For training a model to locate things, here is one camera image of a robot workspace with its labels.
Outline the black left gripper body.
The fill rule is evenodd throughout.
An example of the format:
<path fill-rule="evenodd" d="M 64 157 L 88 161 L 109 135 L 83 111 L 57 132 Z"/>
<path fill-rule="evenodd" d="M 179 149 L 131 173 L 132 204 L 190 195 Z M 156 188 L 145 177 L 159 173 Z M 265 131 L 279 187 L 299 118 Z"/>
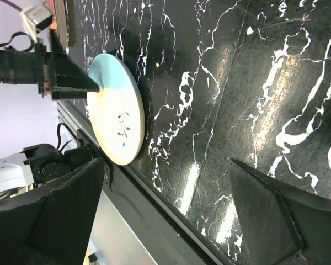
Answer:
<path fill-rule="evenodd" d="M 41 43 L 33 45 L 33 51 L 18 51 L 9 45 L 0 50 L 0 83 L 36 84 L 42 96 L 52 92 L 49 73 L 50 53 Z"/>

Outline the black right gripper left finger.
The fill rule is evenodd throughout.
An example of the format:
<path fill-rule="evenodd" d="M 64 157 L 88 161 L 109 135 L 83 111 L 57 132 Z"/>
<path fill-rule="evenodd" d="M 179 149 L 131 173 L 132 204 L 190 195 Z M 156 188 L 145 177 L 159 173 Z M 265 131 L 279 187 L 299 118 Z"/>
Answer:
<path fill-rule="evenodd" d="M 0 264 L 83 264 L 104 180 L 104 161 L 0 200 Z"/>

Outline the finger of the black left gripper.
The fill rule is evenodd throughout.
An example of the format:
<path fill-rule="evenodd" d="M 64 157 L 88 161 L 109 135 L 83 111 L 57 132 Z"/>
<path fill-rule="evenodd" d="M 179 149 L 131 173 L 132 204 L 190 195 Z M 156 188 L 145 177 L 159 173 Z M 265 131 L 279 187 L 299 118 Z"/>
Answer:
<path fill-rule="evenodd" d="M 86 99 L 87 93 L 98 93 L 98 84 L 65 53 L 56 32 L 52 29 L 49 30 L 49 43 L 48 72 L 51 99 Z"/>

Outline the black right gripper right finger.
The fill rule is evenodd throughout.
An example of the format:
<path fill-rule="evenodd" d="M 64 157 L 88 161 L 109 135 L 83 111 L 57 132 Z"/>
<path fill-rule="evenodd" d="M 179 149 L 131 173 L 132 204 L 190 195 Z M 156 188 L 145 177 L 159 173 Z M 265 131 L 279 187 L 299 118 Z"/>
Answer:
<path fill-rule="evenodd" d="M 331 200 L 232 159 L 229 180 L 251 264 L 331 264 Z"/>

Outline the cream plate with sprig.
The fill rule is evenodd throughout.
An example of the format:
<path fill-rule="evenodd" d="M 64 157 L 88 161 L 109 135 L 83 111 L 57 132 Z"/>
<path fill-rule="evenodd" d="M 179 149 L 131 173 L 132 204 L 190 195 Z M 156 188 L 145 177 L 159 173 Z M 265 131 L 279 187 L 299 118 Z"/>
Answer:
<path fill-rule="evenodd" d="M 103 152 L 117 165 L 138 155 L 145 135 L 140 90 L 127 66 L 116 56 L 99 54 L 89 69 L 99 92 L 87 94 L 89 119 Z"/>

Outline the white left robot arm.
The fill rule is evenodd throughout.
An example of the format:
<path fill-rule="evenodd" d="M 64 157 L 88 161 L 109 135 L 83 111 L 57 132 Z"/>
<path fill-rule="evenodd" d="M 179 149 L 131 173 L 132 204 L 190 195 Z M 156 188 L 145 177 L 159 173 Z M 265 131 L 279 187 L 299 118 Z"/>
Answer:
<path fill-rule="evenodd" d="M 37 84 L 38 93 L 53 100 L 82 99 L 99 86 L 65 53 L 56 32 L 49 30 L 50 50 L 40 39 L 31 41 L 22 51 L 9 42 L 0 44 L 0 83 Z M 93 160 L 92 148 L 76 135 L 79 146 L 65 150 L 59 139 L 57 146 L 38 144 L 0 159 L 0 192 L 39 186 L 60 178 Z"/>

